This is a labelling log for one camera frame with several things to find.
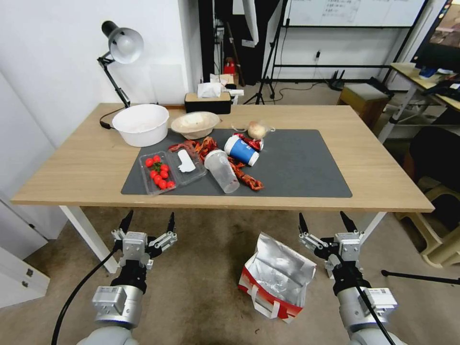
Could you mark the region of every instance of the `wooden stool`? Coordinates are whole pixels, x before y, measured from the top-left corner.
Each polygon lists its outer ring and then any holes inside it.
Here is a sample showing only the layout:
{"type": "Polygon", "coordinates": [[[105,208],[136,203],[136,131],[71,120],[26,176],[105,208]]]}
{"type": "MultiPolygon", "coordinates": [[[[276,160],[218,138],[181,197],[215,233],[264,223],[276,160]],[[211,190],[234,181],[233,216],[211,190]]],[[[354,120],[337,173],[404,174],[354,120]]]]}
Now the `wooden stool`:
{"type": "Polygon", "coordinates": [[[374,128],[387,103],[388,96],[369,84],[345,86],[337,101],[337,105],[351,106],[369,129],[374,128]]]}
{"type": "MultiPolygon", "coordinates": [[[[460,194],[440,184],[425,193],[433,201],[443,194],[450,194],[460,200],[460,194]]],[[[426,241],[426,248],[420,253],[423,260],[433,267],[442,268],[460,262],[460,225],[443,238],[440,238],[421,213],[397,213],[401,220],[410,218],[426,241]]]]}

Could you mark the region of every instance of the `red and white bag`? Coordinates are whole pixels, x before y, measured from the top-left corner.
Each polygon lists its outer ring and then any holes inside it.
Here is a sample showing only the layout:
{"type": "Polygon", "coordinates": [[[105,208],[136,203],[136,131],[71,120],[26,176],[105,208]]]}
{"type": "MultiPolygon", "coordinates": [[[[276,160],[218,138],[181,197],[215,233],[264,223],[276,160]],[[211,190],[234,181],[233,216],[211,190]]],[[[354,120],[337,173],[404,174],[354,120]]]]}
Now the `red and white bag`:
{"type": "Polygon", "coordinates": [[[255,254],[245,263],[238,288],[269,319],[290,323],[305,305],[316,264],[261,232],[255,254]]]}

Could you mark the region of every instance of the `clear plastic cup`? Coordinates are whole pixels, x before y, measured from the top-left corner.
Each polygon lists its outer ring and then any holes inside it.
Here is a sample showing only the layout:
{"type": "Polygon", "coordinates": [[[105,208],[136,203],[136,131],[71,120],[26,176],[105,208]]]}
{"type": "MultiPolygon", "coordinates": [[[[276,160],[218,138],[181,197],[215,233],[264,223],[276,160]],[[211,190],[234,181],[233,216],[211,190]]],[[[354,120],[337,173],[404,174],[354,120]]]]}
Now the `clear plastic cup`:
{"type": "Polygon", "coordinates": [[[216,149],[208,153],[205,168],[211,172],[224,193],[233,193],[240,186],[224,151],[216,149]]]}

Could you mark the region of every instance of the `white bowl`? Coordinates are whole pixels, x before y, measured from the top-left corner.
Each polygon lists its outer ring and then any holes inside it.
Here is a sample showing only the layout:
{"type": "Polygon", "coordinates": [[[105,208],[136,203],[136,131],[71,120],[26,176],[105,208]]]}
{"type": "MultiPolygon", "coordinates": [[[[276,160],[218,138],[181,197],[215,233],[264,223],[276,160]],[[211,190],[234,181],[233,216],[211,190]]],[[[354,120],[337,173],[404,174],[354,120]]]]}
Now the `white bowl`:
{"type": "Polygon", "coordinates": [[[169,112],[156,104],[139,104],[115,115],[112,125],[128,145],[144,147],[162,141],[168,134],[169,112]]]}
{"type": "Polygon", "coordinates": [[[171,123],[171,129],[186,139],[199,139],[207,136],[220,122],[220,118],[210,112],[193,112],[178,117],[171,123]]]}

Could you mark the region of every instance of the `tissue box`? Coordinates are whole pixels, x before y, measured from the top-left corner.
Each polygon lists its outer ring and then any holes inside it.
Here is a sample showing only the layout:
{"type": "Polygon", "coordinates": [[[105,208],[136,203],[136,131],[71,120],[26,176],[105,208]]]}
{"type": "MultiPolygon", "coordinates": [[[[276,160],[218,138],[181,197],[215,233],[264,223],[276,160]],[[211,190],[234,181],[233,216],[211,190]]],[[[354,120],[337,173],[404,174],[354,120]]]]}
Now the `tissue box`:
{"type": "Polygon", "coordinates": [[[313,261],[261,232],[238,288],[251,296],[259,313],[290,323],[305,305],[307,285],[315,271],[313,261]]]}
{"type": "Polygon", "coordinates": [[[194,92],[185,95],[185,110],[188,113],[194,111],[209,111],[215,114],[230,114],[231,99],[228,92],[222,92],[220,97],[198,98],[194,92]]]}

